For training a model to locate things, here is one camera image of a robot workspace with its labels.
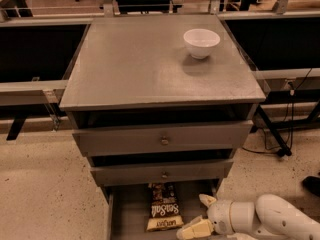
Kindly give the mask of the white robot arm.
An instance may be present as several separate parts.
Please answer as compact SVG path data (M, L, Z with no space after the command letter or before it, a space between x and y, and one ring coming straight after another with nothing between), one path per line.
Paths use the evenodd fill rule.
M198 216L180 228L179 240L206 238L213 233L242 233L258 240L320 240L320 223L283 198L263 194L255 202L217 200L200 194L207 218Z

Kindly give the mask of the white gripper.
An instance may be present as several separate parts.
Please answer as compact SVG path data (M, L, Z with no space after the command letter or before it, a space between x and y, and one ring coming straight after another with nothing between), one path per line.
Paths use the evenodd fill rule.
M200 194L199 200L208 208L208 219L198 216L184 225L176 233L179 240L208 237L214 230L218 234L234 233L230 219L232 204L230 200L217 200L215 197L206 194Z

